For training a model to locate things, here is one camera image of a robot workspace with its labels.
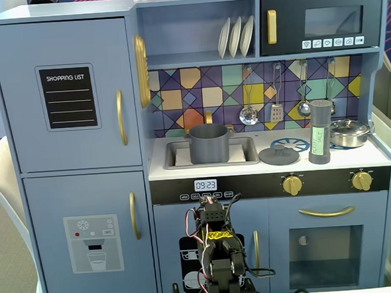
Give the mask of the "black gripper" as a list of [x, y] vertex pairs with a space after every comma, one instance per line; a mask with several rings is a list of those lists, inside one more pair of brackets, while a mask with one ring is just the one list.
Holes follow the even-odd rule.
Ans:
[[222, 227], [225, 224], [225, 207], [215, 198], [202, 199], [198, 212], [202, 227]]

